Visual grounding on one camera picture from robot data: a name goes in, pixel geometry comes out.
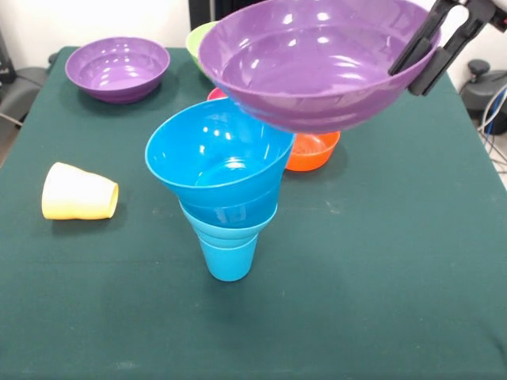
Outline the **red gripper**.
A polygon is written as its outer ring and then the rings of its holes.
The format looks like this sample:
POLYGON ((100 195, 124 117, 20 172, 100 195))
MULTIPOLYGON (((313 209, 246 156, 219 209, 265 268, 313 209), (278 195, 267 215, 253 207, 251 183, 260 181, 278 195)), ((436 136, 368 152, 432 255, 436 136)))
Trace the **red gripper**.
POLYGON ((499 32, 506 32, 507 13, 497 7, 496 1, 452 1, 438 0, 433 4, 427 18, 414 33, 400 56, 392 64, 388 74, 402 72, 423 58, 432 48, 432 38, 438 32, 451 8, 461 5, 468 10, 468 16, 449 38, 448 42, 435 50, 426 67, 410 84, 409 90, 415 96, 427 95, 436 82, 450 67, 459 53, 488 25, 499 32))

